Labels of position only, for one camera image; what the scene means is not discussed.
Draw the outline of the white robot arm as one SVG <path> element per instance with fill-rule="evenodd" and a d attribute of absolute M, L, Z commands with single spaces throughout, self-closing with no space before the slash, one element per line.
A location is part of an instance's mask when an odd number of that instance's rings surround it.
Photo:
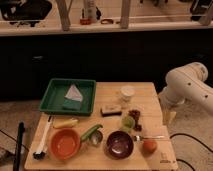
<path fill-rule="evenodd" d="M 174 108 L 190 100 L 213 115 L 213 88 L 205 84 L 208 78 L 206 66 L 200 62 L 170 70 L 165 77 L 166 86 L 158 94 L 163 124 L 169 125 L 176 112 Z"/>

